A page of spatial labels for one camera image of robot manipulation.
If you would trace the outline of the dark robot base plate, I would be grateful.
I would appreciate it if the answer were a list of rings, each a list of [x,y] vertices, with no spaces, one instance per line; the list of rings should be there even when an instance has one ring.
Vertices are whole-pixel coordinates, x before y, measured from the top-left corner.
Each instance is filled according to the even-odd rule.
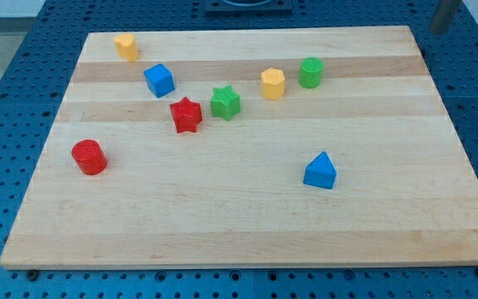
[[[206,15],[292,12],[293,0],[203,0]]]

